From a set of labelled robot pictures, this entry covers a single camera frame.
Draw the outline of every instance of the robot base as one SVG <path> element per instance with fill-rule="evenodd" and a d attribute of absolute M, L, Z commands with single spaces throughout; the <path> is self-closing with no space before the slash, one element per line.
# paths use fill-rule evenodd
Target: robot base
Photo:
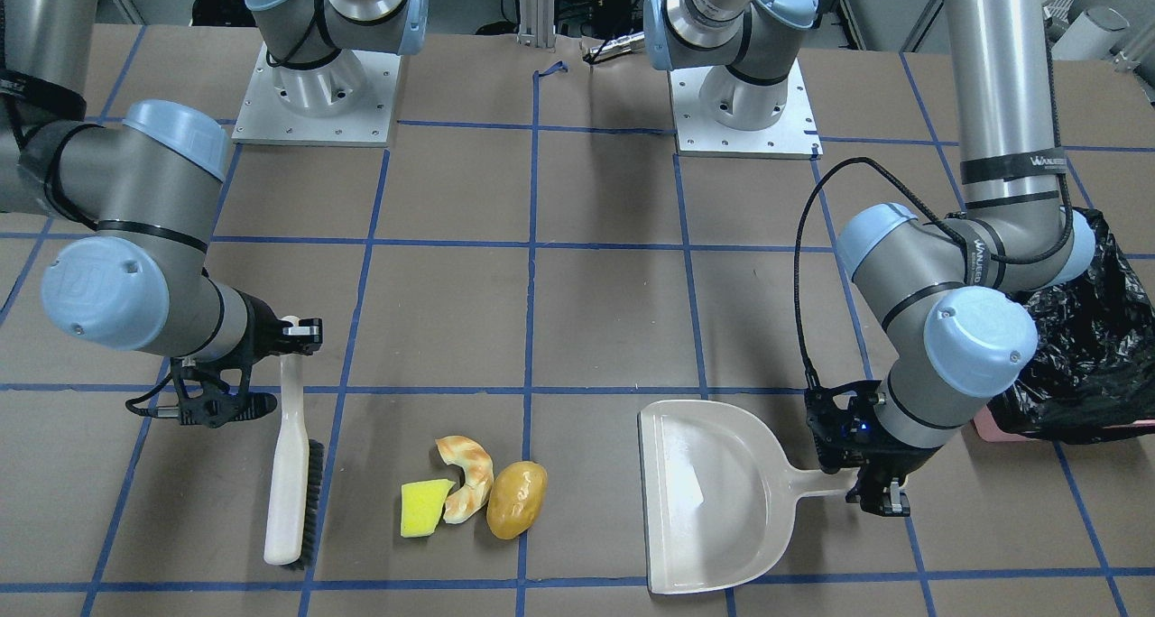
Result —
<path fill-rule="evenodd" d="M 335 117 L 305 117 L 281 102 L 273 67 L 264 61 L 264 45 L 256 57 L 245 102 L 237 116 L 232 140 L 263 146 L 388 147 L 401 57 L 353 51 L 373 88 L 350 112 Z"/>
<path fill-rule="evenodd" d="M 670 72 L 670 98 L 678 131 L 678 153 L 695 157 L 808 159 L 822 154 L 810 97 L 796 60 L 790 68 L 790 99 L 782 117 L 761 131 L 733 129 L 715 121 L 699 96 L 713 67 Z"/>

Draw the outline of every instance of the yellow cube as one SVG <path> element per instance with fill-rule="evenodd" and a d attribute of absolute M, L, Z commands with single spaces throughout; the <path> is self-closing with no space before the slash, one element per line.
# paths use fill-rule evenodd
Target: yellow cube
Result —
<path fill-rule="evenodd" d="M 401 485 L 401 538 L 429 536 L 437 529 L 453 482 L 429 480 Z"/>

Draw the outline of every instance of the potato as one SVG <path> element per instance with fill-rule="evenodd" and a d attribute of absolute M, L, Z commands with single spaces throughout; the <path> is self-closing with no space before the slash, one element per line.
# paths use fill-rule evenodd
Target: potato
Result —
<path fill-rule="evenodd" d="M 485 521 L 493 535 L 508 541 L 516 538 L 537 520 L 550 480 L 545 469 L 532 461 L 511 463 L 490 491 Z"/>

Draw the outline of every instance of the gray floor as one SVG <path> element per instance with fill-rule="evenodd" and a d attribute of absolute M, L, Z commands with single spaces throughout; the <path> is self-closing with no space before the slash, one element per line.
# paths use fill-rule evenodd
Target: gray floor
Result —
<path fill-rule="evenodd" d="M 228 126 L 259 45 L 252 30 L 98 27 L 90 113 L 116 125 L 162 97 Z M 536 77 L 558 60 L 571 70 Z M 818 171 L 872 156 L 957 209 L 948 59 L 806 51 L 802 66 Z M 1056 70 L 1079 202 L 1155 284 L 1155 117 L 1105 64 Z M 910 520 L 804 500 L 767 575 L 647 592 L 640 408 L 736 403 L 815 464 L 785 248 L 815 171 L 678 157 L 666 88 L 642 57 L 591 73 L 575 42 L 434 36 L 408 60 L 392 150 L 236 149 L 207 267 L 327 327 L 306 363 L 310 433 L 329 453 L 308 573 L 261 562 L 276 419 L 209 431 L 128 415 L 159 359 L 69 340 L 39 308 L 46 263 L 80 230 L 0 216 L 0 614 L 1155 614 L 1155 440 L 986 444 L 969 426 L 912 476 Z M 826 380 L 893 362 L 832 254 L 832 228 L 893 199 L 848 173 L 805 235 Z M 256 376 L 275 385 L 275 363 Z M 499 467 L 550 471 L 526 537 L 497 541 L 478 519 L 397 536 L 400 484 L 445 476 L 432 446 L 450 433 Z"/>

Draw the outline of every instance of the black plastic bag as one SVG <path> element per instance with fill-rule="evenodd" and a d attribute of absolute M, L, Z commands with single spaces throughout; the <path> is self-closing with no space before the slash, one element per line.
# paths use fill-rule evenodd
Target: black plastic bag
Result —
<path fill-rule="evenodd" d="M 1079 209 L 1095 231 L 1085 275 L 1024 292 L 1038 351 L 1013 387 L 989 403 L 1004 432 L 1087 444 L 1155 432 L 1155 310 L 1103 214 Z"/>

